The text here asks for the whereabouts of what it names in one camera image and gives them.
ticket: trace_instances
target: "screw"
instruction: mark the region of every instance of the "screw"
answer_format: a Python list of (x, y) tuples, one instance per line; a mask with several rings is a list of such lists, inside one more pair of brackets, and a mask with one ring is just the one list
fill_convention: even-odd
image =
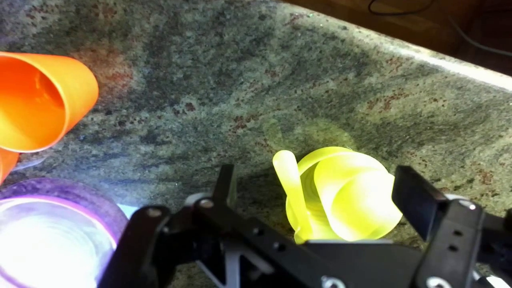
[(322, 277), (322, 288), (346, 288), (346, 283), (335, 277)]
[(474, 205), (471, 200), (461, 198), (459, 203), (469, 209), (477, 209), (477, 205)]
[(427, 288), (451, 288), (451, 285), (440, 277), (429, 277), (426, 281)]
[(162, 211), (159, 208), (147, 208), (146, 214), (151, 216), (151, 217), (160, 217)]
[(215, 206), (215, 203), (210, 200), (210, 198), (203, 198), (199, 201), (199, 206), (203, 208), (203, 209), (210, 209)]

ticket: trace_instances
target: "yellow plastic object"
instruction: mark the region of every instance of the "yellow plastic object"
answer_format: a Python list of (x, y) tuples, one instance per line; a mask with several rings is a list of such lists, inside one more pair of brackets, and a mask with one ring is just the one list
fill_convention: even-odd
[(391, 198), (394, 176), (365, 153), (325, 147), (298, 163), (293, 152), (280, 150), (274, 168), (298, 243), (381, 238), (402, 217)]
[(10, 171), (15, 168), (18, 157), (19, 155), (15, 152), (0, 149), (0, 184), (10, 174)]
[(0, 147), (37, 152), (56, 144), (98, 99), (80, 61), (0, 51)]

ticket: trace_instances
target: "granite countertop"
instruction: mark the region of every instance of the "granite countertop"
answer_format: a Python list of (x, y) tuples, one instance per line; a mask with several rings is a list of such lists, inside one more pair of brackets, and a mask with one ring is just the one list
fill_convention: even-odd
[[(0, 49), (69, 54), (101, 83), (95, 110), (7, 184), (71, 179), (178, 209), (237, 163), (237, 208), (290, 232), (272, 155), (346, 145), (491, 213), (512, 206), (512, 78), (303, 8), (3, 0)], [(392, 238), (416, 241), (405, 225)]]

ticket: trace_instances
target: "orange cup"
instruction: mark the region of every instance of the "orange cup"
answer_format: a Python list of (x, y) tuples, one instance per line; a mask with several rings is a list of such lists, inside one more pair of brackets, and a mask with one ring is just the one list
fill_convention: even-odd
[(93, 72), (77, 59), (0, 51), (0, 147), (51, 147), (93, 109), (98, 94)]
[(10, 171), (16, 166), (18, 153), (0, 149), (0, 184), (10, 174)]

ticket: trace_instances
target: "plastic cup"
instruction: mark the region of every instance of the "plastic cup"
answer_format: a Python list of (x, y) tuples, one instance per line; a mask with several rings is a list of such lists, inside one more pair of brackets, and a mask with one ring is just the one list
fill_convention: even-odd
[(0, 149), (0, 184), (10, 174), (10, 171), (16, 166), (18, 153)]
[(0, 147), (39, 152), (95, 105), (98, 81), (77, 59), (0, 51)]
[(280, 150), (274, 168), (287, 192), (287, 217), (298, 243), (375, 240), (402, 217), (391, 195), (394, 176), (370, 155), (325, 147), (296, 163), (290, 150)]

